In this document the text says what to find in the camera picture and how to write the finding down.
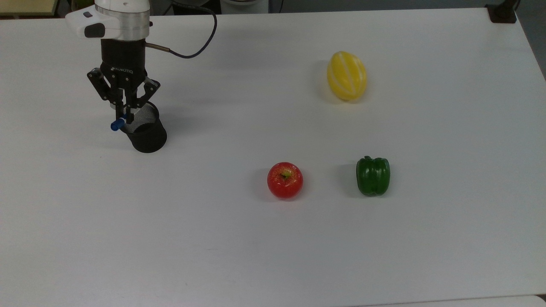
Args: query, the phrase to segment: white table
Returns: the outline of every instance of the white table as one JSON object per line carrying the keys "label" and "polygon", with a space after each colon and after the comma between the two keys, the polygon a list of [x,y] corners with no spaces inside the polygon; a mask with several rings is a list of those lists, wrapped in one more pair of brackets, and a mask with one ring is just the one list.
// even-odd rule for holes
{"label": "white table", "polygon": [[[152,18],[190,54],[212,18]],[[219,16],[147,52],[169,138],[135,151],[63,20],[0,21],[0,305],[350,306],[546,292],[546,83],[485,9]],[[367,67],[358,103],[325,72]],[[391,162],[359,194],[364,155]],[[302,194],[267,190],[298,165]]]}

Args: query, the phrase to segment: pen holder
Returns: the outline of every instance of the pen holder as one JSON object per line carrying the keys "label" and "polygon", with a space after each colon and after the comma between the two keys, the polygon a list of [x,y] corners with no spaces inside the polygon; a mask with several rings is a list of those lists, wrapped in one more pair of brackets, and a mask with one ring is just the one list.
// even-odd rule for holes
{"label": "pen holder", "polygon": [[151,102],[147,102],[134,115],[130,124],[120,129],[131,140],[133,147],[144,153],[158,151],[167,141],[167,132],[159,120],[159,111]]}

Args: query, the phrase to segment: apple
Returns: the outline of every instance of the apple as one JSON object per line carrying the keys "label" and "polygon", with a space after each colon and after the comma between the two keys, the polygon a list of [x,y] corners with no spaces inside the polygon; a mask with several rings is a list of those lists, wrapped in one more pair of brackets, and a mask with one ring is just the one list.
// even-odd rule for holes
{"label": "apple", "polygon": [[281,199],[292,198],[301,191],[304,177],[300,169],[289,162],[275,164],[268,174],[268,188]]}

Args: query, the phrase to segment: green bell pepper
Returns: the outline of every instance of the green bell pepper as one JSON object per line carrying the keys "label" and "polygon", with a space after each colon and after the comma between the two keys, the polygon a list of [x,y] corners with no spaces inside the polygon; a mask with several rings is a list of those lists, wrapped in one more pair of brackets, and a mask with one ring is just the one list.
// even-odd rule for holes
{"label": "green bell pepper", "polygon": [[366,196],[383,195],[389,188],[390,167],[385,158],[365,156],[357,163],[358,189]]}

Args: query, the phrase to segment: black cable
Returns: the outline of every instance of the black cable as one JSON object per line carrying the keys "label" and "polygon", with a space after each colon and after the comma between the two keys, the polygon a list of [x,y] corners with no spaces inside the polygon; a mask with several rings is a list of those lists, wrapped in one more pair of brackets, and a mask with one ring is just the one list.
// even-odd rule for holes
{"label": "black cable", "polygon": [[165,14],[167,14],[167,12],[168,12],[168,11],[170,10],[170,8],[172,8],[172,7],[173,7],[173,4],[171,3],[171,4],[169,5],[169,7],[165,10],[165,12],[163,12],[163,14],[161,14],[161,16],[165,16]]}
{"label": "black cable", "polygon": [[190,9],[190,10],[205,11],[205,12],[211,14],[212,17],[214,18],[214,28],[212,28],[212,32],[210,33],[209,39],[206,41],[206,43],[203,45],[203,47],[201,47],[201,49],[199,49],[199,51],[197,51],[196,53],[194,53],[194,54],[192,54],[192,55],[182,55],[182,54],[179,54],[179,53],[176,53],[176,52],[170,50],[170,49],[167,48],[167,47],[159,46],[159,45],[156,45],[156,44],[149,44],[149,43],[146,43],[146,47],[150,47],[150,48],[154,48],[154,49],[157,49],[157,50],[165,51],[165,52],[168,52],[168,53],[170,53],[170,54],[173,54],[173,55],[175,55],[175,56],[177,56],[177,57],[181,57],[181,58],[193,58],[193,57],[196,57],[196,56],[200,55],[201,52],[203,52],[203,50],[205,50],[205,48],[207,48],[207,46],[209,45],[210,41],[212,40],[212,37],[214,37],[214,34],[216,33],[216,27],[218,26],[218,19],[216,19],[216,14],[215,14],[211,9],[208,9],[208,8],[195,7],[195,6],[193,6],[193,5],[182,4],[182,3],[178,3],[178,2],[176,2],[176,1],[171,1],[171,4],[169,5],[169,7],[168,7],[167,10],[165,11],[165,13],[163,13],[163,15],[165,15],[165,14],[170,10],[170,8],[171,8],[173,5],[176,5],[177,7],[183,7],[183,8],[186,8],[186,9]]}

